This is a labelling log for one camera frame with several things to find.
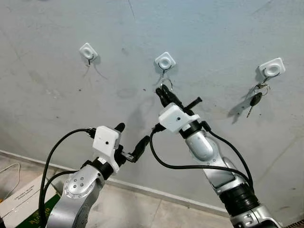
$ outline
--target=white cable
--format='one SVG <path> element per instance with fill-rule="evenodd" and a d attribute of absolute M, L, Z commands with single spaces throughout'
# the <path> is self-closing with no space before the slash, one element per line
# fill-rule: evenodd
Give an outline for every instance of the white cable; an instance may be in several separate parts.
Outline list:
<path fill-rule="evenodd" d="M 6 196 L 4 197 L 4 200 L 14 191 L 14 189 L 18 186 L 19 182 L 20 182 L 20 163 L 14 163 L 9 165 L 8 167 L 4 168 L 3 170 L 0 171 L 0 173 L 4 172 L 5 170 L 9 169 L 10 167 L 14 166 L 14 165 L 18 165 L 18 180 L 16 185 L 12 188 L 12 190 L 6 194 Z"/>

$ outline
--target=cardboard box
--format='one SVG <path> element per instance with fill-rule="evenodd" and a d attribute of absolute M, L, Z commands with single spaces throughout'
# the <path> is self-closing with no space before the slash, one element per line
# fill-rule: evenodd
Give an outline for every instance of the cardboard box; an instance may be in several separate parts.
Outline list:
<path fill-rule="evenodd" d="M 42 175 L 0 203 L 0 217 L 6 228 L 39 228 L 38 201 Z M 52 185 L 46 193 L 46 215 L 60 199 Z"/>

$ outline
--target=car key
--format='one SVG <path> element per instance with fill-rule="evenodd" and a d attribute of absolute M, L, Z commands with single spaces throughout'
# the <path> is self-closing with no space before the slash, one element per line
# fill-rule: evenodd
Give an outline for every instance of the car key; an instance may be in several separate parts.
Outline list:
<path fill-rule="evenodd" d="M 260 100 L 261 100 L 261 98 L 262 98 L 262 95 L 263 95 L 262 93 L 257 93 L 257 94 L 255 94 L 255 95 L 251 98 L 251 101 L 250 101 L 250 106 L 251 106 L 251 108 L 250 108 L 250 110 L 249 110 L 249 113 L 248 113 L 248 115 L 247 115 L 247 118 L 248 118 L 248 116 L 250 115 L 253 106 L 255 106 L 257 103 L 260 102 Z"/>

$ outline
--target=black cable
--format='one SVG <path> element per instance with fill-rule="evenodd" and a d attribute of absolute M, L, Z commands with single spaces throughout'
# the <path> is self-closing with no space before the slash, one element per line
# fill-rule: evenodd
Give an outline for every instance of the black cable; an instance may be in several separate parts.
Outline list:
<path fill-rule="evenodd" d="M 155 134 L 155 131 L 152 131 L 150 134 L 150 148 L 152 151 L 152 154 L 154 155 L 155 159 L 164 167 L 167 167 L 169 169 L 174 169 L 174 170 L 187 170 L 187 169 L 213 169 L 213 170 L 224 170 L 224 171 L 229 171 L 229 172 L 234 172 L 240 175 L 242 178 L 244 178 L 245 181 L 249 183 L 248 177 L 243 174 L 239 170 L 227 168 L 227 167 L 220 167 L 220 166 L 212 166 L 212 165 L 169 165 L 165 162 L 163 162 L 156 154 L 154 147 L 153 147 L 153 135 Z"/>
<path fill-rule="evenodd" d="M 47 193 L 47 190 L 48 190 L 48 187 L 49 185 L 52 183 L 52 181 L 59 177 L 59 176 L 62 176 L 62 175 L 65 175 L 65 174 L 71 174 L 71 173 L 75 173 L 77 171 L 64 171 L 64 172 L 60 172 L 60 173 L 57 173 L 56 175 L 52 176 L 48 182 L 46 183 L 46 185 L 44 186 L 44 189 L 43 189 L 43 194 L 42 194 L 42 201 L 44 202 L 45 201 L 45 197 L 46 197 L 46 193 Z"/>
<path fill-rule="evenodd" d="M 242 164 L 243 164 L 243 166 L 244 166 L 244 168 L 246 170 L 246 173 L 247 173 L 247 176 L 248 176 L 248 179 L 249 179 L 248 184 L 251 187 L 252 191 L 254 192 L 252 176 L 251 176 L 250 170 L 249 170 L 249 168 L 248 168 L 248 166 L 247 166 L 247 164 L 245 162 L 245 159 L 243 158 L 243 156 L 241 155 L 241 153 L 234 147 L 234 145 L 232 145 L 226 139 L 223 139 L 222 137 L 220 137 L 217 134 L 213 133 L 211 130 L 209 130 L 209 133 L 213 137 L 215 137 L 215 138 L 221 140 L 222 142 L 226 143 L 237 154 L 238 158 L 241 160 L 241 162 L 242 162 Z"/>
<path fill-rule="evenodd" d="M 70 135 L 76 133 L 76 132 L 87 132 L 90 133 L 91 129 L 85 129 L 85 128 L 81 128 L 81 129 L 76 129 L 73 130 L 71 132 L 69 132 L 68 134 L 66 134 L 65 136 L 63 136 L 57 143 L 56 145 L 52 148 L 52 150 L 50 151 L 48 157 L 47 157 L 47 161 L 46 161 L 46 165 L 44 167 L 43 170 L 43 174 L 42 174 L 42 180 L 41 180 L 41 186 L 40 186 L 40 193 L 39 193 L 39 204 L 38 204 L 38 212 L 39 212 L 39 216 L 40 216 L 40 224 L 41 227 L 45 227 L 47 224 L 47 218 L 45 215 L 45 207 L 44 207 L 44 201 L 43 199 L 43 189 L 44 189 L 44 184 L 45 184 L 45 180 L 46 180 L 46 176 L 47 176 L 47 171 L 48 171 L 48 165 L 49 162 L 51 160 L 51 157 L 55 151 L 55 149 L 62 143 L 62 141 L 64 141 L 67 137 L 69 137 Z"/>

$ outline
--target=tiled floor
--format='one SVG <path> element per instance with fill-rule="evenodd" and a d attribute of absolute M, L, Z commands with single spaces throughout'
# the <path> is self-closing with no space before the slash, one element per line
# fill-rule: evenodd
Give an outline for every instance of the tiled floor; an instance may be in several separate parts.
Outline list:
<path fill-rule="evenodd" d="M 16 190 L 39 176 L 43 167 L 0 154 L 0 170 L 21 163 Z M 56 169 L 50 169 L 52 176 Z M 0 198 L 15 184 L 17 166 L 0 173 Z M 229 228 L 228 218 L 167 202 L 137 192 L 105 185 L 91 208 L 87 228 Z"/>

